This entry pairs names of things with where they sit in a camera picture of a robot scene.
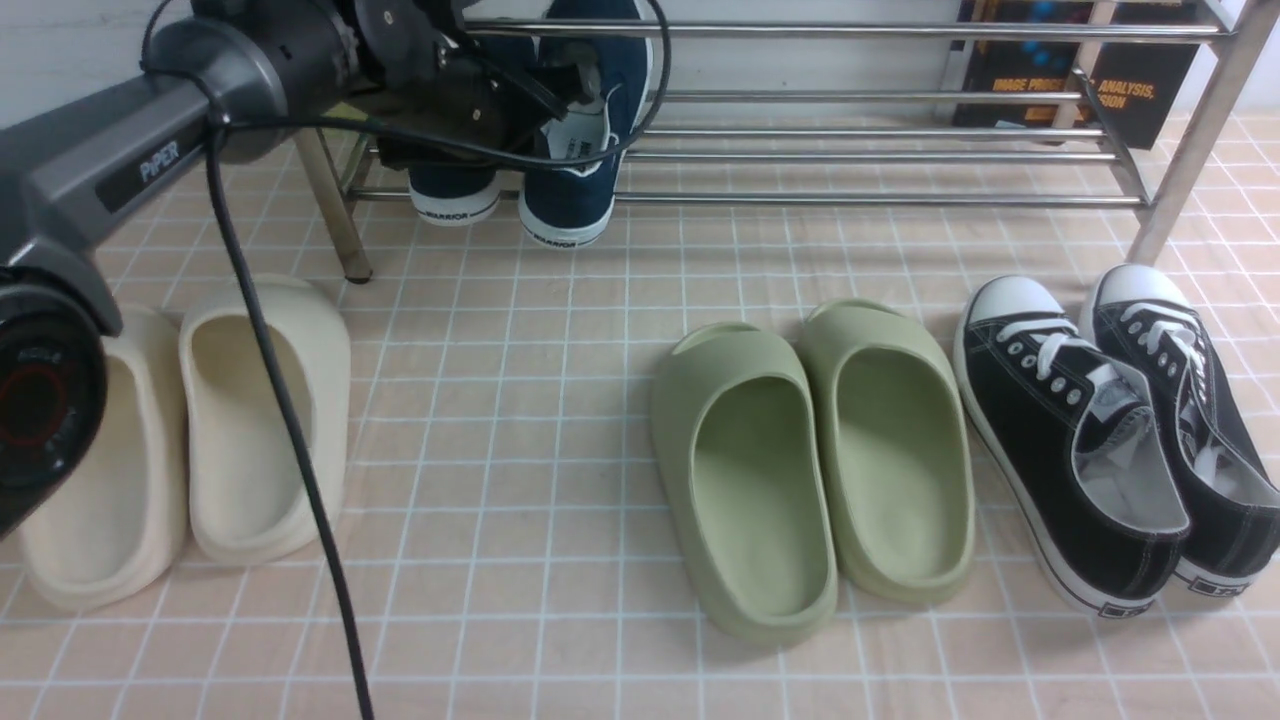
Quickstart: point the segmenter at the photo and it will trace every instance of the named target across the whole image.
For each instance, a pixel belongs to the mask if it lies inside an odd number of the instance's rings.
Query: power cord
[[[311,461],[311,454],[307,450],[306,436],[302,432],[302,423],[298,419],[297,410],[293,406],[293,400],[289,396],[289,388],[284,382],[284,374],[280,370],[280,363],[275,354],[275,345],[271,342],[270,329],[266,324],[266,318],[262,314],[262,305],[259,301],[257,290],[253,287],[253,278],[250,273],[248,263],[244,260],[244,252],[241,249],[239,238],[236,233],[236,225],[232,223],[230,208],[227,201],[227,190],[223,184],[221,161],[219,159],[219,154],[227,145],[227,140],[230,133],[237,131],[324,128],[378,135],[402,142],[426,145],[456,152],[467,152],[477,158],[485,158],[490,161],[498,161],[503,165],[521,169],[567,169],[603,163],[621,155],[644,136],[644,133],[653,124],[654,119],[658,117],[658,111],[662,109],[663,101],[667,97],[667,87],[671,82],[672,67],[671,24],[667,20],[667,14],[663,12],[658,0],[645,1],[654,12],[663,44],[663,63],[654,100],[649,106],[649,111],[640,120],[640,123],[636,124],[635,129],[625,141],[609,147],[608,150],[586,158],[577,158],[575,160],[550,160],[517,155],[435,135],[402,131],[370,120],[343,120],[337,118],[261,118],[236,120],[227,115],[227,113],[221,109],[221,104],[218,101],[218,97],[209,90],[201,78],[188,73],[157,70],[151,65],[151,37],[155,35],[156,26],[160,22],[160,15],[164,14],[165,9],[170,5],[170,3],[173,3],[173,0],[161,0],[160,5],[155,9],[155,12],[152,12],[151,18],[147,20],[146,31],[142,37],[142,53],[140,60],[142,70],[146,73],[174,74],[189,79],[195,82],[201,91],[204,91],[210,101],[210,124],[214,135],[206,147],[205,161],[209,181],[209,200],[214,209],[214,218],[218,222],[218,229],[223,236],[223,245],[227,247],[227,256],[230,260],[232,270],[236,274],[236,282],[239,284],[241,295],[244,299],[244,307],[248,313],[250,325],[253,329],[253,337],[257,341],[259,350],[262,355],[262,364],[266,368],[266,374],[271,383],[271,391],[275,395],[275,401],[280,407],[280,415],[289,433],[289,442],[293,446],[293,454],[298,462],[298,470],[302,474],[302,484],[307,493],[307,501],[311,505],[311,515],[315,518],[316,530],[320,537],[320,546],[324,550],[325,564],[329,568],[330,578],[333,578],[334,594],[338,598],[338,612],[342,616],[343,633],[347,639],[347,655],[351,659],[351,675],[356,685],[356,703],[360,708],[361,720],[375,720],[374,702],[369,692],[369,678],[365,671],[365,659],[360,647],[360,632],[356,626],[356,611],[351,602],[351,591],[347,587],[347,575],[342,566],[342,557],[338,553],[338,543],[334,539],[333,528],[329,525],[328,514],[324,509],[324,500],[320,496],[320,486],[316,479],[315,466]]]

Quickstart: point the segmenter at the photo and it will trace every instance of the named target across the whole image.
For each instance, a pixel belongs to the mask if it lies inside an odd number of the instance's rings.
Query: slide sandal
[[[836,557],[804,368],[742,323],[694,332],[653,384],[652,432],[685,565],[707,615],[790,644],[836,609]]]
[[[106,414],[79,466],[18,528],[27,579],[64,610],[102,607],[151,584],[187,542],[187,406],[178,329],[122,307],[105,338]]]
[[[973,559],[974,493],[942,348],[888,307],[842,300],[814,310],[796,350],[813,382],[841,569],[890,600],[951,597]]]
[[[351,337],[315,287],[253,278],[333,523],[343,502]],[[280,559],[316,538],[302,474],[262,365],[239,287],[198,301],[182,324],[191,413],[191,525],[209,557],[229,565]]]

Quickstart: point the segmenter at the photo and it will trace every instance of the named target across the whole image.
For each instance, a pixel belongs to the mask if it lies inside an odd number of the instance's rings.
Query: navy blue sneaker
[[[556,0],[547,19],[639,20],[641,0]],[[570,106],[563,120],[543,128],[554,160],[594,155],[622,142],[640,120],[653,74],[653,44],[632,37],[544,38],[539,63],[594,65],[593,101]],[[559,249],[584,247],[600,237],[613,215],[621,156],[584,168],[525,176],[520,219],[535,240]]]
[[[531,37],[484,37],[480,44],[493,55],[522,68],[538,63]],[[416,165],[408,172],[408,186],[419,217],[433,225],[454,228],[492,215],[502,192],[497,168]]]

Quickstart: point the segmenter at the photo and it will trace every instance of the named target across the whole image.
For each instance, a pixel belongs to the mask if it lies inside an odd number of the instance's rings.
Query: shoe rack
[[[1183,211],[1201,169],[1222,132],[1224,126],[1253,70],[1258,56],[1280,17],[1280,0],[1245,0],[1239,17],[1231,18],[1219,0],[1184,0],[1197,6],[1193,23],[1112,26],[1111,15],[1117,3],[1097,3],[1088,24],[1029,24],[1029,23],[742,23],[742,22],[673,22],[671,35],[678,45],[696,38],[749,40],[991,40],[991,41],[1052,41],[1079,42],[1076,63],[1066,87],[1061,92],[963,92],[963,91],[859,91],[859,92],[808,92],[808,91],[671,91],[667,102],[696,104],[1018,104],[1057,105],[1053,127],[1037,129],[1006,128],[713,128],[713,127],[662,127],[657,123],[649,136],[664,140],[849,140],[876,142],[1037,142],[1061,145],[1071,142],[1073,149],[1038,150],[860,150],[860,151],[808,151],[804,154],[744,150],[744,151],[692,151],[692,150],[635,150],[627,154],[627,163],[680,163],[680,164],[1068,164],[1106,165],[1115,177],[1116,191],[1101,195],[1023,195],[970,192],[965,188],[932,193],[901,192],[620,192],[618,202],[625,205],[685,205],[685,206],[823,206],[823,208],[1044,208],[1044,209],[1101,209],[1134,213],[1139,222],[1138,233],[1129,249],[1129,261],[1153,264]],[[485,36],[541,36],[575,37],[620,35],[627,37],[658,37],[658,27],[652,22],[598,22],[598,20],[475,20],[468,24],[475,35]],[[1199,44],[1215,55],[1212,77],[1192,114],[1190,122],[1174,151],[1158,186],[1148,186],[1129,149],[1119,141],[1108,122],[1093,86],[1089,72],[1098,50],[1106,42],[1139,44]],[[1073,128],[1076,109],[1087,106],[1100,118],[1100,127]],[[362,283],[372,277],[372,268],[365,256],[360,232],[352,219],[358,202],[407,201],[403,187],[371,187],[366,184],[369,170],[376,155],[371,137],[360,137],[339,170],[319,131],[303,131],[297,136],[298,154],[311,182],[321,214],[329,228],[334,247],[348,281]],[[1078,151],[1080,143],[1096,146]]]

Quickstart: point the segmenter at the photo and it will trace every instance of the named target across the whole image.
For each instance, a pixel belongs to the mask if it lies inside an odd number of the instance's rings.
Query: floor
[[[1172,122],[1170,137],[1179,129]],[[1172,140],[1144,154],[1158,170]],[[379,170],[380,181],[393,173]],[[634,188],[1114,191],[1078,168],[694,169],[631,165]],[[99,260],[120,301],[175,318],[228,265],[202,177]],[[351,286],[292,147],[229,172],[260,272],[323,287],[355,345],[339,523],[379,717],[854,720],[1274,717],[1280,570],[1238,600],[1170,587],[1103,623],[1068,610],[1032,560],[1004,479],[975,446],[978,560],[927,610],[849,585],[836,620],[782,652],[704,621],[652,460],[654,363],[686,331],[746,319],[794,336],[859,295],[943,342],[1004,273],[1076,305],[1134,234],[1097,211],[620,211],[595,247],[545,251],[513,209],[470,231],[366,205],[376,279]],[[1204,313],[1254,438],[1280,475],[1280,122],[1231,120],[1160,266]],[[340,625],[315,547],[247,571],[192,546],[141,594],[69,616],[0,544],[0,716],[352,719]]]

